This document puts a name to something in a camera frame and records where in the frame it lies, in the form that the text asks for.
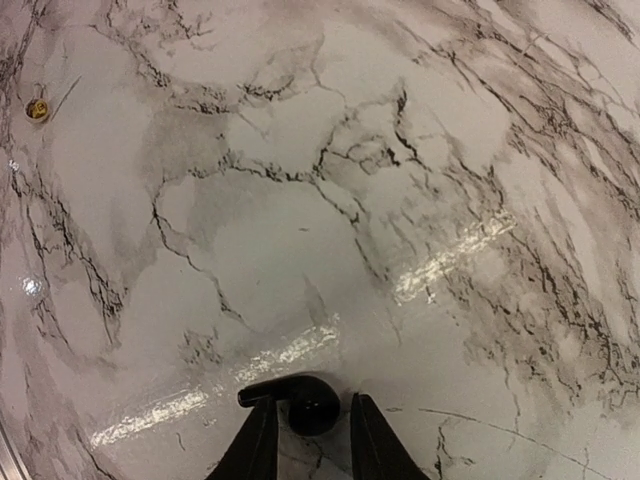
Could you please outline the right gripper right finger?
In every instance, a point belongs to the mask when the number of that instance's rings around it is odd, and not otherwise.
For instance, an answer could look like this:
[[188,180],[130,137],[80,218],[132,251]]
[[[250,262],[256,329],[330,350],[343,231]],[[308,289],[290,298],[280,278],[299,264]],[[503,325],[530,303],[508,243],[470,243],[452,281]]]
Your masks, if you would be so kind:
[[425,480],[425,474],[368,394],[352,397],[350,442],[354,479]]

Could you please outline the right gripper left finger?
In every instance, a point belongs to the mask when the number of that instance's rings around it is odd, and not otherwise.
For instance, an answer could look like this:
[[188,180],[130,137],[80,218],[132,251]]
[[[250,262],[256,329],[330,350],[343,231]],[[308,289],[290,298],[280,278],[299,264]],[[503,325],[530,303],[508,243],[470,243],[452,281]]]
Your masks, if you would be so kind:
[[207,480],[277,478],[278,416],[273,399],[260,400]]

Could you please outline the black earbud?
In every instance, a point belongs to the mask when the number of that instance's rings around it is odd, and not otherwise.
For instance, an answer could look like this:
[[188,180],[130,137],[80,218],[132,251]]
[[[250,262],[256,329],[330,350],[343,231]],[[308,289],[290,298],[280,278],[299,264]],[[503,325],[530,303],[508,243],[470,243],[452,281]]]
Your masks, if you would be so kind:
[[289,427],[303,437],[329,432],[341,413],[341,401],[336,391],[326,381],[310,374],[254,383],[238,393],[238,403],[243,408],[254,407],[267,398],[288,404]]

